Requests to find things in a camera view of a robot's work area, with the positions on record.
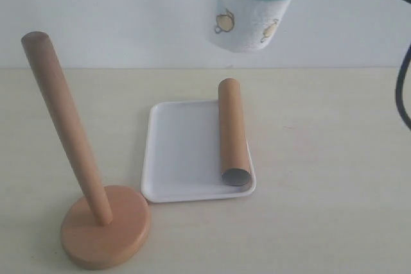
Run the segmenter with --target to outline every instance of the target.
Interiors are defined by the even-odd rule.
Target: black cable
[[[411,119],[410,119],[410,116],[407,114],[407,111],[405,110],[404,101],[403,101],[404,80],[405,80],[405,76],[407,75],[410,62],[411,62],[411,45],[408,48],[407,53],[405,54],[401,67],[399,68],[398,77],[397,77],[397,85],[396,85],[397,109],[405,125],[411,130]]]

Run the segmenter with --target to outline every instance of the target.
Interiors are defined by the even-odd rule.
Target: table
[[[105,273],[410,272],[411,132],[394,104],[397,69],[65,73],[104,184],[137,190],[152,105],[216,99],[226,77],[242,86],[256,191],[152,204],[146,244]],[[28,69],[0,71],[0,163],[2,273],[82,272],[58,237],[81,191]]]

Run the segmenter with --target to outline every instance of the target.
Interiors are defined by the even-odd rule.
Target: paper towel roll
[[[205,34],[217,46],[247,52],[268,45],[291,0],[207,0]]]

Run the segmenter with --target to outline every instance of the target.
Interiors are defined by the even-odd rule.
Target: cardboard tube
[[[21,42],[91,212],[99,225],[106,226],[113,214],[53,44],[43,32],[28,33]]]
[[[218,106],[222,180],[227,185],[242,186],[250,181],[251,174],[238,81],[228,78],[220,83]]]

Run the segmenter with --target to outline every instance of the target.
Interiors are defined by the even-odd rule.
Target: paper towel tube
[[[237,80],[228,78],[220,83],[218,106],[222,180],[231,186],[245,185],[250,181],[251,174],[240,84]]]

